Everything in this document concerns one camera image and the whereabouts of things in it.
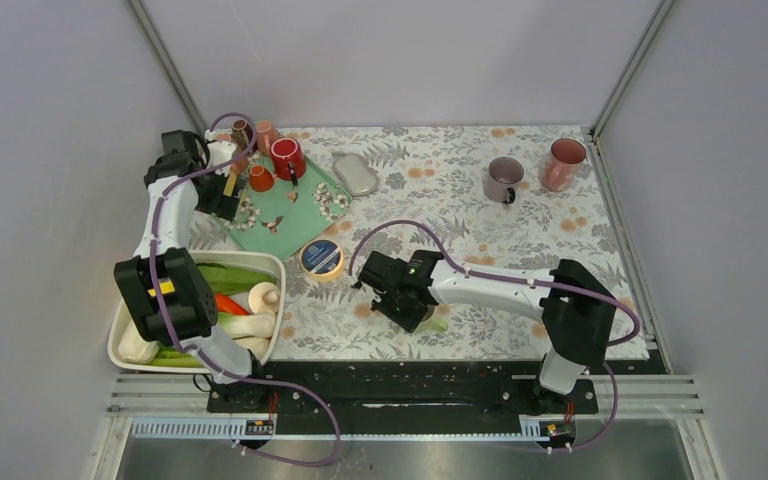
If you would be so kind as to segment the light green mug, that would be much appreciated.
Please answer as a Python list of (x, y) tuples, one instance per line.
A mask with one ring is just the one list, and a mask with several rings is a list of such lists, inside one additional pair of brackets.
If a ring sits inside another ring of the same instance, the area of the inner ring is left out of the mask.
[(428, 319), (425, 319), (422, 322), (420, 322), (415, 332), (416, 333), (425, 333), (425, 332), (443, 333), (443, 332), (447, 332), (448, 329), (449, 329), (449, 323), (444, 317), (440, 315), (432, 315)]

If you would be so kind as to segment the red mug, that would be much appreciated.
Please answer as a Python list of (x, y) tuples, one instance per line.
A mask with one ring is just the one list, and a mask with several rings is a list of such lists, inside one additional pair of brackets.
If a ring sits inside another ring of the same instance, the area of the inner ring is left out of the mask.
[(297, 184), (306, 172), (306, 159), (299, 142), (282, 137), (274, 141), (269, 150), (274, 174), (281, 180)]

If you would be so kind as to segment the lilac mug black handle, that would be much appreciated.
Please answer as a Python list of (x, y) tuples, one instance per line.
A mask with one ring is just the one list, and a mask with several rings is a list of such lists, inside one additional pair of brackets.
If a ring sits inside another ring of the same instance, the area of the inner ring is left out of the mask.
[(496, 203), (511, 205), (516, 201), (516, 189), (524, 176), (522, 164), (511, 157), (497, 157), (487, 166), (483, 182), (485, 196)]

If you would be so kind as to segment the yellow mug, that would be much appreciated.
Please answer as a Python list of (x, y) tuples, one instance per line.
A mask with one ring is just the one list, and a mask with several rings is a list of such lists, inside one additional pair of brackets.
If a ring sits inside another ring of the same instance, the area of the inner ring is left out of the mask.
[(238, 176), (234, 172), (230, 172), (227, 175), (226, 183), (223, 188), (222, 195), (225, 197), (232, 197), (234, 195)]

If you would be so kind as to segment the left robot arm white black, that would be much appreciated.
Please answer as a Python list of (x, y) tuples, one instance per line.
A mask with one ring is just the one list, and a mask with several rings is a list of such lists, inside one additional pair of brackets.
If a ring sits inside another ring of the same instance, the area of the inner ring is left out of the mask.
[(144, 176), (144, 233), (131, 258), (115, 265), (115, 282), (143, 340), (197, 359), (215, 383), (234, 383), (231, 395), (242, 408), (259, 410), (271, 387), (253, 374), (256, 356), (219, 326), (215, 294), (188, 250), (194, 214), (227, 217), (240, 190), (210, 166), (201, 135), (169, 131), (161, 142), (163, 153)]

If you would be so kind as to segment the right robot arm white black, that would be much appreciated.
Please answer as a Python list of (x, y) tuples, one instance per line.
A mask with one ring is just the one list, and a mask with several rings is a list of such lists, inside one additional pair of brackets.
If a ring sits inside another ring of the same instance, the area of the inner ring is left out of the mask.
[(478, 270), (441, 252), (418, 250), (402, 260), (373, 251), (354, 286), (370, 288), (372, 310), (408, 332), (442, 304), (500, 310), (542, 324), (550, 347), (533, 396), (549, 412), (567, 405), (578, 378), (605, 360), (617, 310), (615, 298), (570, 259), (553, 269)]

